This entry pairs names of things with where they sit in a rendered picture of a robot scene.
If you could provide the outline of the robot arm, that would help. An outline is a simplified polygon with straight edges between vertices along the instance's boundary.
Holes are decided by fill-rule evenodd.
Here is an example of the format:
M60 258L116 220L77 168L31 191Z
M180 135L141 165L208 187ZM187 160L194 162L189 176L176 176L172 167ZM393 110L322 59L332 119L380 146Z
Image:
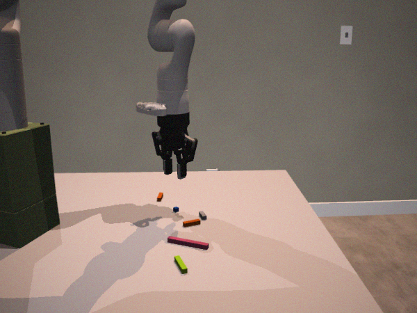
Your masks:
M186 19L170 19L187 0L154 0L147 37L155 51L174 52L157 67L156 102L136 104L136 112L154 116L189 112L188 67L195 30ZM0 0L0 131L28 126L21 47L19 0Z

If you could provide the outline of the lime green rod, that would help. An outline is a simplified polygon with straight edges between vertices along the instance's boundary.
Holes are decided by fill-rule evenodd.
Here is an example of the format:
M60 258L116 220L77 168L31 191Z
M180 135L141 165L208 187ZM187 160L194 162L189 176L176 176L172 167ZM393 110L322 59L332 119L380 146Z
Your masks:
M186 265L184 264L183 260L180 258L179 255L174 256L174 261L176 262L182 274L188 273L188 268L186 267Z

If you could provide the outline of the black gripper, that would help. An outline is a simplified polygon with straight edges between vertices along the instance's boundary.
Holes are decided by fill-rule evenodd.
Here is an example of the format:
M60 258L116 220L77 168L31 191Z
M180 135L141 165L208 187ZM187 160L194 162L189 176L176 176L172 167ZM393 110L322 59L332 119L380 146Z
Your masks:
M188 136L190 113L157 116L160 131L152 132L156 154L163 160L165 175L172 174L172 151L177 157L177 178L187 175L187 163L193 161L198 140ZM159 145L161 145L161 149ZM178 150L181 149L182 150ZM181 154L183 158L181 158Z

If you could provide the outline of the pink long rod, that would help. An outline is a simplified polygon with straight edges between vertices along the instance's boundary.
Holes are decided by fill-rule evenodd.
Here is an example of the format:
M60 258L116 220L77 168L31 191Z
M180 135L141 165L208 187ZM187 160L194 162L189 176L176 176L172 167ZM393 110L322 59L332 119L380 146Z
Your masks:
M194 248L205 249L205 250L208 250L208 248L209 248L208 243L204 243L204 242L200 242L200 241L193 241L193 240L189 240L189 239L182 239L182 238L173 237L173 236L169 236L167 238L167 242L168 243L175 243L175 244L179 244L179 245L183 245L183 246L190 246L190 247L194 247Z

